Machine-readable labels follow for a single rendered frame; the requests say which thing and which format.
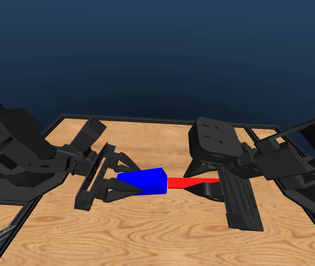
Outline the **thin red peg bar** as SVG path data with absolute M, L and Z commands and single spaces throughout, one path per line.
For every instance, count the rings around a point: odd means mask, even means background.
M 219 182 L 218 178 L 176 178 L 168 177 L 167 188 L 170 189 L 185 189 L 200 183 Z

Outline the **blue hollow socket block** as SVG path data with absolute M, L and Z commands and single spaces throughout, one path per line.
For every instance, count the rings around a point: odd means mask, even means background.
M 116 177 L 125 183 L 138 187 L 142 195 L 162 195 L 167 193 L 168 177 L 163 168 L 119 173 Z

